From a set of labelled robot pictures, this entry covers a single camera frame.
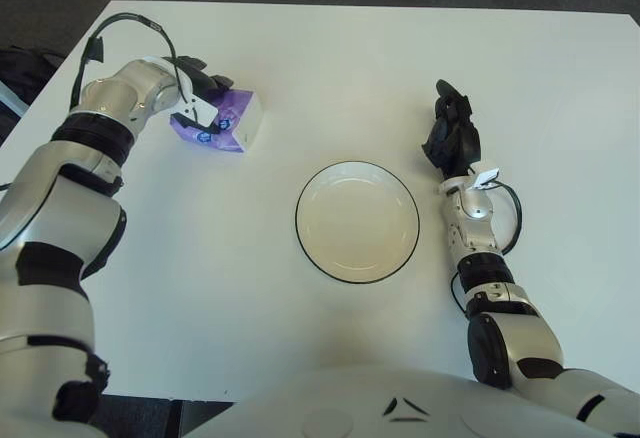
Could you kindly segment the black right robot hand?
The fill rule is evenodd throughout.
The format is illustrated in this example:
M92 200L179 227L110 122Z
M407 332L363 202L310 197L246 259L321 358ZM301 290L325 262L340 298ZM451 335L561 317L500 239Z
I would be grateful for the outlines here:
M466 176L470 166L481 159L480 137L471 121L469 99L443 79L437 81L436 91L435 123L421 145L422 151L444 180Z

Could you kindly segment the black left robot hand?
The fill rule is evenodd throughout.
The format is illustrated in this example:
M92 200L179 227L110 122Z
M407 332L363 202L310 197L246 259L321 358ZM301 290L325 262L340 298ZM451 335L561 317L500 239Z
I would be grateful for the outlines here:
M193 128L210 135L219 134L222 129L217 122L218 108L224 95L231 90L234 81L223 75L207 75L207 64L198 58L179 56L172 59L177 69L190 80L190 92L186 93L187 108L171 115L171 119L182 128Z

